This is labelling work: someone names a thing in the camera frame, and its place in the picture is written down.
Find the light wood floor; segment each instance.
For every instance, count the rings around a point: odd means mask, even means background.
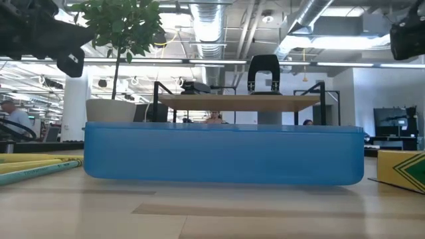
[[[425,196],[368,181],[376,162],[365,161],[350,187],[110,181],[72,169],[1,187],[0,238],[425,238]]]

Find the white pillar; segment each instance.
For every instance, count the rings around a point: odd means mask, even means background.
[[[79,78],[66,76],[60,141],[84,141],[86,100],[91,97],[92,77],[86,67]]]

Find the potted plant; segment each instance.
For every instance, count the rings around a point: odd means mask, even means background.
[[[145,56],[154,45],[155,34],[163,31],[159,3],[152,0],[87,0],[74,4],[71,9],[77,12],[75,23],[82,17],[96,33],[92,46],[107,47],[106,57],[116,58],[112,100],[88,100],[88,121],[133,121],[135,104],[115,100],[118,68],[122,59],[131,63],[134,55]]]

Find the white plant pot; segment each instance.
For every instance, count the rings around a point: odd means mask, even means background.
[[[90,99],[86,101],[87,121],[133,122],[135,108],[125,101]]]

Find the yellow pencil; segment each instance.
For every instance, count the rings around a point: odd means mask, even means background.
[[[60,159],[64,162],[73,160],[83,160],[82,155],[47,155],[32,153],[0,153],[0,164],[2,163],[18,163],[29,161],[41,161],[49,159]]]
[[[0,174],[11,173],[15,171],[21,171],[25,169],[33,169],[35,167],[43,167],[48,165],[54,165],[58,163],[63,163],[60,159],[49,159],[42,161],[29,161],[29,162],[19,162],[19,163],[2,163],[0,164]]]

